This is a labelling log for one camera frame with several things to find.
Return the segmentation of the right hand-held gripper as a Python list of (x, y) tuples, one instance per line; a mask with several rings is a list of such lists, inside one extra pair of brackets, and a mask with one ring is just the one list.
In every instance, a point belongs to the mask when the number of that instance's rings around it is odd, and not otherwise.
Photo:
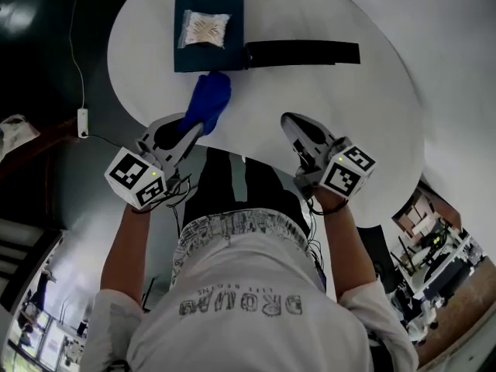
[(335, 138), (305, 115), (284, 113), (281, 128), (300, 159), (294, 183), (306, 199), (317, 187), (349, 199), (377, 166), (377, 161), (348, 137)]

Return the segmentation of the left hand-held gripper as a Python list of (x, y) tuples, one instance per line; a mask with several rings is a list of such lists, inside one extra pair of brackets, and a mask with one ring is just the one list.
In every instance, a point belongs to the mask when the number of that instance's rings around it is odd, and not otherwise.
[(121, 148), (107, 168), (105, 179), (112, 190), (137, 210), (178, 193), (178, 164), (203, 133), (203, 125), (177, 129), (184, 116), (179, 112), (153, 121), (136, 141), (137, 151)]

